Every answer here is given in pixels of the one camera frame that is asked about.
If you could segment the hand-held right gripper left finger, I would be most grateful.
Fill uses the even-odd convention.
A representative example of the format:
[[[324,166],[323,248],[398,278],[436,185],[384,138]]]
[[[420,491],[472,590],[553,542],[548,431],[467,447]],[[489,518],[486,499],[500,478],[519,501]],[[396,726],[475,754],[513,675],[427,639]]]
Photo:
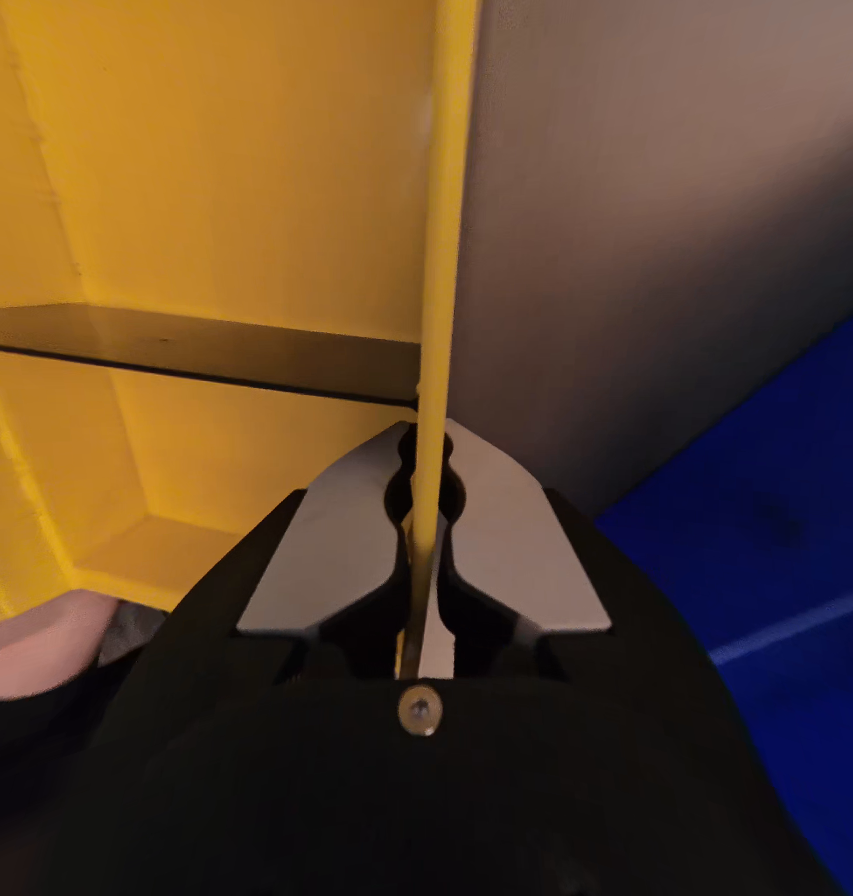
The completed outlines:
[[[353,676],[393,678],[410,616],[410,425],[397,422],[308,486],[237,631],[339,650]]]

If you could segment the blue plastic bin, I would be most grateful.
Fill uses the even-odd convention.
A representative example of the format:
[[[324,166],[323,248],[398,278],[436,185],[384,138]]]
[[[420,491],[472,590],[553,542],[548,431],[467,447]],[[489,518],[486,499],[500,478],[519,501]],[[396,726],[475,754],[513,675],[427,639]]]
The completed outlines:
[[[595,521],[689,623],[853,894],[853,316]]]

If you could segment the yellow plastic bin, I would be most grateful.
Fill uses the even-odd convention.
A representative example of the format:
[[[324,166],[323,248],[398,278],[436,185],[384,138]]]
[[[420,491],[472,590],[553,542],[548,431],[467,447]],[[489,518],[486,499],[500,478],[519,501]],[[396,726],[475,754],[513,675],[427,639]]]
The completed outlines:
[[[0,622],[413,420],[481,2],[0,2]]]

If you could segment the person's bare leg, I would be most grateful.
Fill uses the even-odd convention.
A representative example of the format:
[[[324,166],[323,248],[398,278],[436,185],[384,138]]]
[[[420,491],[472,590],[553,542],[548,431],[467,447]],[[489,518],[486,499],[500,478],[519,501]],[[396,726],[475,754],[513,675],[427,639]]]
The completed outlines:
[[[74,589],[0,622],[0,701],[48,692],[85,671],[119,604]]]

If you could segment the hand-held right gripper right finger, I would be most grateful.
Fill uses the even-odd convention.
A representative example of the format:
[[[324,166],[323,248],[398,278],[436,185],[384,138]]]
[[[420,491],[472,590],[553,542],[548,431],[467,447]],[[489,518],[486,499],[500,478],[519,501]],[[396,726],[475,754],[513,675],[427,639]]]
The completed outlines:
[[[454,420],[445,424],[436,615],[451,676],[488,674],[512,646],[606,633],[608,611],[545,490],[521,464]]]

